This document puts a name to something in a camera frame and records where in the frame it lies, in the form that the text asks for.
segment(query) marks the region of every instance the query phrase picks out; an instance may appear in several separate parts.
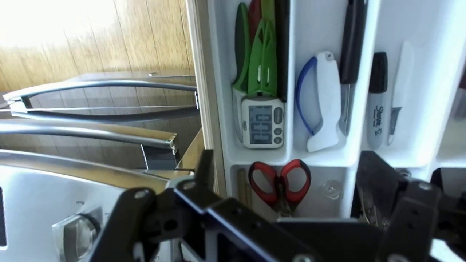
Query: scissors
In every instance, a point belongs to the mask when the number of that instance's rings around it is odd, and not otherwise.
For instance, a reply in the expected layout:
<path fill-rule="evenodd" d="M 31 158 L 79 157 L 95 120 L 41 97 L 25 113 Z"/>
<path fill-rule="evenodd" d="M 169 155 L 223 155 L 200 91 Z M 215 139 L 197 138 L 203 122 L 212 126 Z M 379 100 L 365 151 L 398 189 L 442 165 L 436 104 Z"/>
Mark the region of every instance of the scissors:
<path fill-rule="evenodd" d="M 305 184 L 299 190 L 290 189 L 290 180 L 293 176 L 298 176 L 299 173 L 293 171 L 296 168 L 302 168 L 305 173 Z M 266 177 L 267 183 L 271 186 L 271 190 L 266 189 L 264 183 L 260 183 L 260 176 L 255 176 L 255 173 L 260 171 L 263 177 Z M 312 174 L 311 168 L 306 163 L 296 158 L 287 163 L 280 174 L 276 171 L 274 167 L 268 165 L 263 161 L 255 161 L 250 167 L 250 184 L 254 189 L 258 196 L 267 202 L 276 212 L 279 212 L 283 216 L 292 215 L 292 212 L 296 209 L 296 206 L 303 200 L 306 196 Z"/>

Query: white organizer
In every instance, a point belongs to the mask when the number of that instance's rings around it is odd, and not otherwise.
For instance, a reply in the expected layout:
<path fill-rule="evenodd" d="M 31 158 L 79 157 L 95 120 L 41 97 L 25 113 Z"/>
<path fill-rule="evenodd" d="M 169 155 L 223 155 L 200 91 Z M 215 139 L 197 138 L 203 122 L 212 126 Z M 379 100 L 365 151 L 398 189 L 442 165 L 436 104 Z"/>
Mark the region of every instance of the white organizer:
<path fill-rule="evenodd" d="M 375 50 L 389 56 L 389 91 L 400 61 L 401 45 L 414 49 L 414 65 L 407 87 L 407 104 L 398 120 L 397 138 L 378 152 L 394 167 L 408 168 L 429 180 L 437 167 L 466 167 L 466 122 L 449 122 L 453 97 L 466 53 L 466 1 L 464 0 L 369 0 L 360 75 L 356 84 L 351 129 L 347 141 L 335 148 L 308 152 L 308 133 L 296 113 L 295 84 L 305 62 L 321 50 L 337 59 L 346 21 L 344 0 L 292 0 L 289 101 L 286 103 L 284 145 L 279 149 L 248 149 L 235 135 L 232 81 L 236 77 L 235 18 L 241 0 L 209 1 L 212 52 L 219 100 L 219 125 L 225 157 L 228 195 L 239 196 L 252 161 L 283 165 L 302 158 L 314 170 L 314 183 L 298 208 L 300 216 L 349 216 L 354 195 L 356 171 L 362 149 L 367 149 L 366 103 Z M 338 199 L 322 193 L 328 181 L 341 184 Z M 273 218 L 270 208 L 252 195 L 252 206 Z"/>

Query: wooden wall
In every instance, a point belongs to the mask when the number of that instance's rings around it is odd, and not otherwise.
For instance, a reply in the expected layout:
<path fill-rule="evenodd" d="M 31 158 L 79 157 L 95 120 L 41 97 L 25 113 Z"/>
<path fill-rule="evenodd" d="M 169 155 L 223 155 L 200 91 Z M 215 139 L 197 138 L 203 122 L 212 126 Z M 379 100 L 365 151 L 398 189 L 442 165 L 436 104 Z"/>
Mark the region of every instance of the wooden wall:
<path fill-rule="evenodd" d="M 0 94 L 97 71 L 193 72 L 184 0 L 0 0 Z M 37 106 L 124 106 L 193 103 L 191 93 L 140 88 L 82 88 L 44 94 Z M 181 132 L 188 145 L 199 117 L 136 123 Z M 25 135 L 2 147 L 118 164 L 116 142 Z"/>

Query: red scissors handle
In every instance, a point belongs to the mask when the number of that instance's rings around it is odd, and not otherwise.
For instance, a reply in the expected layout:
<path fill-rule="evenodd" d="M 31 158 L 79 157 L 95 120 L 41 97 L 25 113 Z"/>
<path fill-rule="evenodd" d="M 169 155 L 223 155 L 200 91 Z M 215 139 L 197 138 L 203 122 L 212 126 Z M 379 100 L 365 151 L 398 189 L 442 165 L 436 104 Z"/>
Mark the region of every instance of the red scissors handle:
<path fill-rule="evenodd" d="M 273 186 L 273 192 L 264 192 L 258 183 L 255 181 L 255 177 L 254 177 L 254 171 L 255 170 L 260 170 L 264 176 L 267 176 L 267 180 L 271 181 L 271 186 Z M 279 195 L 277 195 L 277 171 L 274 167 L 268 165 L 267 163 L 263 163 L 263 161 L 255 161 L 251 164 L 250 167 L 250 183 L 251 183 L 251 187 L 254 189 L 254 192 L 257 192 L 260 195 L 260 198 L 270 203 L 270 205 L 276 205 L 279 202 Z"/>
<path fill-rule="evenodd" d="M 293 192 L 290 190 L 290 173 L 295 168 L 303 168 L 305 174 L 306 174 L 306 181 L 303 184 L 302 189 Z M 308 164 L 299 158 L 292 160 L 290 163 L 287 163 L 287 165 L 284 165 L 282 168 L 282 179 L 283 179 L 283 189 L 286 193 L 286 199 L 290 203 L 292 209 L 295 209 L 306 196 L 309 187 L 311 187 L 311 181 L 312 181 L 312 176 L 311 176 L 311 168 L 308 167 Z"/>

